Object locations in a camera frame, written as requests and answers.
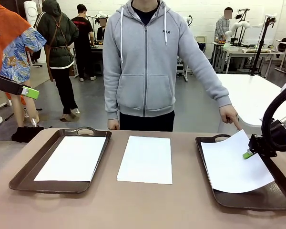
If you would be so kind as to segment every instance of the tray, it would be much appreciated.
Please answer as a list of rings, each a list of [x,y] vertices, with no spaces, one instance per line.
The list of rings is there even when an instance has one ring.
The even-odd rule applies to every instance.
[[[80,131],[90,132],[89,134],[80,134]],[[61,129],[58,130],[47,143],[33,156],[33,158],[19,171],[19,173],[10,181],[9,187],[13,190],[32,191],[41,193],[67,193],[79,194],[86,191],[97,171],[97,167],[104,151],[107,147],[112,133],[109,131],[97,131],[90,127],[79,129]],[[48,161],[54,150],[60,144],[65,136],[87,136],[87,137],[106,137],[99,160],[96,164],[92,180],[90,182],[81,181],[34,181],[37,174]]]
[[[217,135],[214,137],[197,137],[196,143],[200,152],[200,158],[207,173],[204,153],[201,143],[214,143],[219,137],[230,137],[229,135]],[[254,211],[279,211],[286,210],[286,177],[270,158],[261,157],[273,178],[274,182],[257,190],[246,193],[226,193],[212,189],[215,200],[222,206]]]

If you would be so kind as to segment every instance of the white brick wall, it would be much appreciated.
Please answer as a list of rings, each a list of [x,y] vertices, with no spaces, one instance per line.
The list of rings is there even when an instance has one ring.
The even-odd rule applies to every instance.
[[[95,15],[97,11],[102,10],[106,14],[113,14],[127,0],[57,0],[61,9],[70,18],[77,16],[78,4],[84,4],[88,9],[88,14]],[[180,13],[182,16],[192,15],[194,21],[192,24],[193,34],[196,36],[207,36],[206,56],[211,57],[213,46],[211,42],[214,39],[214,30],[217,20],[223,16],[226,7],[234,9],[234,16],[237,9],[251,9],[247,14],[247,20],[252,25],[263,21],[265,13],[278,14],[278,23],[275,24],[277,30],[276,39],[286,37],[286,0],[166,0],[166,4],[172,10]]]

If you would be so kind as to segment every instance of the bare leg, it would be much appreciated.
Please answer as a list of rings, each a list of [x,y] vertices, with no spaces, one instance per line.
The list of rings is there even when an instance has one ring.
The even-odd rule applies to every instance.
[[[23,106],[21,104],[20,95],[10,94],[10,97],[11,97],[11,103],[12,103],[12,107],[13,107],[14,114],[16,117],[17,125],[18,127],[23,127],[23,121],[24,121],[25,114],[24,114]]]
[[[31,87],[30,80],[23,82],[23,84]],[[33,118],[34,118],[35,122],[38,123],[39,122],[39,116],[38,116],[38,111],[36,110],[34,100],[32,98],[28,98],[25,96],[23,98],[24,98],[24,101],[26,104],[27,112],[28,112],[31,123],[33,123],[33,121],[32,121]]]

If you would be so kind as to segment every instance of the sleeve cuff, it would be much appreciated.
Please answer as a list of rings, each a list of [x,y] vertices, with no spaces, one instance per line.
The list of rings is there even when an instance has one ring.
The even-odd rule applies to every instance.
[[[108,120],[118,119],[118,115],[116,112],[107,113]]]
[[[228,95],[216,99],[216,102],[219,108],[232,104]]]

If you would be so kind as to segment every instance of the white paper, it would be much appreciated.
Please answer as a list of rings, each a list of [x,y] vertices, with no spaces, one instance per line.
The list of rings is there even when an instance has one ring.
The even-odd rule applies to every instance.
[[[91,181],[105,140],[105,137],[64,137],[34,181]]]
[[[201,143],[213,189],[229,193],[256,190],[274,181],[258,154],[245,160],[249,138],[242,130],[222,142]]]
[[[117,180],[173,184],[171,140],[130,136]]]

